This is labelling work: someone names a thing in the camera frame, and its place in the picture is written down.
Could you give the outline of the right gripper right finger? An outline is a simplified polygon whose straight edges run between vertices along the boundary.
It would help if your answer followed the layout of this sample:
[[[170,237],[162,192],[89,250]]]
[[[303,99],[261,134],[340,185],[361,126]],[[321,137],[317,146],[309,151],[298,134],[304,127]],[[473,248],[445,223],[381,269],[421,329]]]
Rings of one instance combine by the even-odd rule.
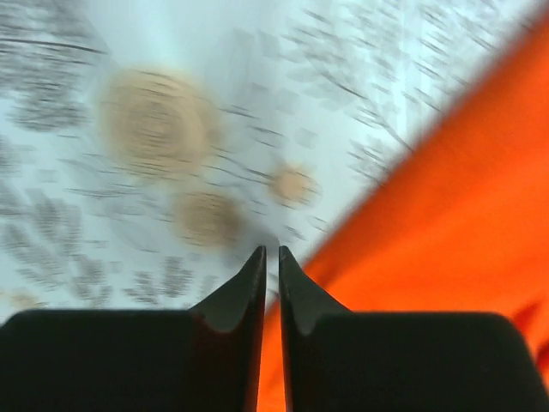
[[[513,324],[489,312],[354,312],[279,250],[289,411],[545,408],[545,386]]]

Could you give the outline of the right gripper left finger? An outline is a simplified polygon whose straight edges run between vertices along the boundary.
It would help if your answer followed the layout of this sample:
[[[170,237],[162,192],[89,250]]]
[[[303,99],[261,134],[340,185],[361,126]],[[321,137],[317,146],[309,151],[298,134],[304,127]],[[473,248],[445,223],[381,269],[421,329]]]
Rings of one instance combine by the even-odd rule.
[[[4,411],[253,411],[267,252],[193,307],[26,310],[1,328]]]

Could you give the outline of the orange t shirt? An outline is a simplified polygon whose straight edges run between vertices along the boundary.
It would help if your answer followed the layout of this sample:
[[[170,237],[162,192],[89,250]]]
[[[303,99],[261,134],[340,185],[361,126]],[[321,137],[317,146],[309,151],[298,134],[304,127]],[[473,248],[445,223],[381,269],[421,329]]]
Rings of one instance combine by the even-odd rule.
[[[300,266],[354,312],[489,312],[518,330],[548,408],[548,11]],[[257,407],[289,411],[281,300]]]

